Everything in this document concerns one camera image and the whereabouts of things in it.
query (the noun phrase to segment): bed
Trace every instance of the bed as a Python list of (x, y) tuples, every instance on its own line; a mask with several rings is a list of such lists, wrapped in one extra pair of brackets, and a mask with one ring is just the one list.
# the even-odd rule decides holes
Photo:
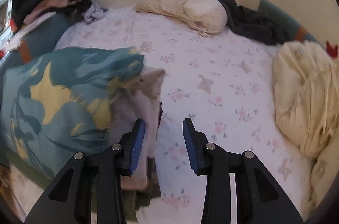
[[(207, 177), (195, 176), (190, 168), (182, 135), (186, 117), (225, 150), (255, 152), (307, 218), (313, 164), (275, 125), (272, 58), (280, 46), (254, 42), (227, 28), (204, 38), (177, 19), (137, 13), (134, 7), (109, 10), (92, 24), (70, 27), (55, 49), (69, 46), (109, 50), (135, 46), (145, 54), (146, 65), (166, 70), (156, 147), (162, 198), (139, 209), (139, 223), (201, 221)], [(10, 180), (24, 218), (42, 189), (15, 167)], [(236, 223), (234, 180), (231, 186), (232, 223)], [(96, 223), (94, 214), (92, 223)]]

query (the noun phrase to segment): yellow comforter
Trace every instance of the yellow comforter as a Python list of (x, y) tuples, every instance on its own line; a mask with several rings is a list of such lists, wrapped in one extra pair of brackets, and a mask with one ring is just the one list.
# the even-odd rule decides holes
[(312, 210), (339, 170), (339, 61), (314, 42), (288, 42), (273, 63), (276, 121), (309, 159)]

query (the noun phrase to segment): pink fabric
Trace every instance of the pink fabric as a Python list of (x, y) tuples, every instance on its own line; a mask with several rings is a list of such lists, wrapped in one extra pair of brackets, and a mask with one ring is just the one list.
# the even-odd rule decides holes
[(74, 5), (77, 3), (76, 1), (71, 0), (43, 0), (41, 1), (34, 10), (25, 17), (23, 21), (24, 24), (31, 24), (37, 17), (41, 15), (41, 13), (48, 8), (66, 8), (67, 6)]

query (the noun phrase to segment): metal screw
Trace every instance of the metal screw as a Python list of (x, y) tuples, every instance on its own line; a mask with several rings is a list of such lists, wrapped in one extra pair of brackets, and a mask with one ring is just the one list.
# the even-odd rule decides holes
[(209, 149), (209, 150), (213, 150), (213, 149), (215, 149), (215, 144), (208, 143), (208, 144), (206, 144), (206, 148)]
[(121, 144), (114, 144), (114, 145), (112, 145), (112, 149), (113, 149), (113, 150), (119, 150), (119, 149), (121, 149)]
[(245, 152), (245, 157), (248, 158), (248, 159), (252, 159), (254, 157), (254, 154), (251, 151), (246, 151)]
[(84, 154), (82, 152), (77, 152), (74, 154), (74, 159), (75, 160), (79, 160), (81, 158), (83, 158)]

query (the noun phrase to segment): teal patterned blanket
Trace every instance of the teal patterned blanket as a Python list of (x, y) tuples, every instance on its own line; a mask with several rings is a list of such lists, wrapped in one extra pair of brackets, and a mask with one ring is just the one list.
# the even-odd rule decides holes
[(136, 83), (143, 60), (132, 47), (69, 47), (7, 70), (2, 144), (50, 179), (75, 152), (101, 152), (110, 104)]

